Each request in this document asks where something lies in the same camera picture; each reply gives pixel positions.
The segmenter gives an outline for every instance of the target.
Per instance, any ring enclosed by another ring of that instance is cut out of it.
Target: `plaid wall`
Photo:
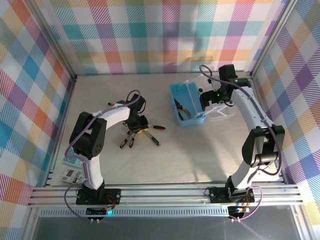
[[[285,128],[284,168],[320,238],[320,1],[300,0],[257,74],[268,116]]]
[[[0,0],[0,240],[18,237],[71,85],[23,0]]]
[[[285,1],[36,2],[76,73],[147,74],[248,70]]]

